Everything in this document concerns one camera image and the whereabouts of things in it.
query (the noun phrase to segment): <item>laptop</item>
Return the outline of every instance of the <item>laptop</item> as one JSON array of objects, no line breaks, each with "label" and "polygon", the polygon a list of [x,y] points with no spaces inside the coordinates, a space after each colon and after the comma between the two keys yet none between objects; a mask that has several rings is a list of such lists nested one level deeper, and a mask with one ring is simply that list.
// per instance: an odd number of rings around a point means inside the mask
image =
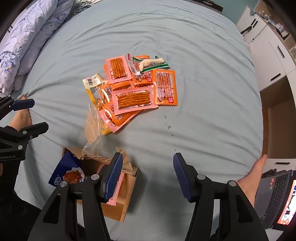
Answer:
[{"label": "laptop", "polygon": [[296,212],[295,192],[292,170],[260,180],[254,209],[265,229],[285,230]]}]

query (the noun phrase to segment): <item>screw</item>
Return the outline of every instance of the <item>screw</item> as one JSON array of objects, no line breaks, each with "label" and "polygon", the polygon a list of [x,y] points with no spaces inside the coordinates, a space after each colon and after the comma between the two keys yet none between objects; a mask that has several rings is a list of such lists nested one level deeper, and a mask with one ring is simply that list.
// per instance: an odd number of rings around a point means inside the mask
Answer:
[{"label": "screw", "polygon": [[98,174],[93,174],[92,176],[91,176],[91,179],[92,180],[97,180],[97,179],[99,179],[99,175]]},{"label": "screw", "polygon": [[237,183],[235,181],[230,181],[229,185],[232,186],[232,187],[235,187],[237,185]]},{"label": "screw", "polygon": [[197,175],[197,178],[198,178],[199,180],[204,180],[204,179],[205,179],[205,175],[203,175],[203,174],[198,174],[198,175]]},{"label": "screw", "polygon": [[67,186],[67,182],[66,181],[62,181],[59,185],[63,188],[63,187],[65,187],[65,186]]}]

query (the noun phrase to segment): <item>cabinet handle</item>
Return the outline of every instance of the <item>cabinet handle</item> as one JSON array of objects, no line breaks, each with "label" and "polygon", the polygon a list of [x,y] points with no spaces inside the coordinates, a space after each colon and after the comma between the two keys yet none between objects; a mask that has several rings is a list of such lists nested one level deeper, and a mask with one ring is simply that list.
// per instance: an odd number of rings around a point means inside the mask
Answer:
[{"label": "cabinet handle", "polygon": [[279,49],[279,51],[280,51],[280,53],[281,53],[281,55],[283,56],[283,58],[285,57],[285,55],[283,54],[283,52],[281,51],[281,49],[280,49],[280,47],[278,46],[278,49]]},{"label": "cabinet handle", "polygon": [[273,77],[272,79],[270,79],[270,82],[275,80],[277,77],[281,76],[281,74],[277,74],[275,77]]},{"label": "cabinet handle", "polygon": [[258,23],[258,21],[256,21],[256,23],[254,24],[253,28],[256,26],[257,23]]},{"label": "cabinet handle", "polygon": [[204,1],[204,3],[207,4],[207,5],[213,5],[213,4],[211,4],[211,3],[209,3],[209,2],[206,2],[206,1]]},{"label": "cabinet handle", "polygon": [[290,163],[289,162],[276,162],[276,164],[278,164],[278,165],[289,165]]}]

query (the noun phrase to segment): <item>shelf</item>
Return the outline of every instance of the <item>shelf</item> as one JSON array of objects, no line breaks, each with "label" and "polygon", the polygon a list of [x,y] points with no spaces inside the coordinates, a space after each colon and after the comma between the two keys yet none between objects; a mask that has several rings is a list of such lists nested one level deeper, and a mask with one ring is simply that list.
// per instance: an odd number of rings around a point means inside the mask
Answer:
[{"label": "shelf", "polygon": [[263,146],[267,143],[268,157],[296,158],[296,109],[287,77],[267,87],[260,95],[262,107],[267,108],[268,115],[263,123],[265,137],[268,138]]}]

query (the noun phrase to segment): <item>laptop keyboard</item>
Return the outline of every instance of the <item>laptop keyboard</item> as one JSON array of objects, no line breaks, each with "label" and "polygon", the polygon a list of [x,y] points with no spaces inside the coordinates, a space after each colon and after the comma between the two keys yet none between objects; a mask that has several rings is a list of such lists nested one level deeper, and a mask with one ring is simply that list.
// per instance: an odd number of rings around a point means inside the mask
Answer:
[{"label": "laptop keyboard", "polygon": [[272,192],[269,205],[264,215],[265,218],[260,218],[260,221],[262,222],[263,227],[265,229],[271,226],[275,217],[278,214],[277,211],[279,209],[279,206],[281,205],[282,198],[285,195],[286,183],[288,181],[288,177],[289,177],[289,174],[276,178],[276,181],[274,184],[274,191]]}]

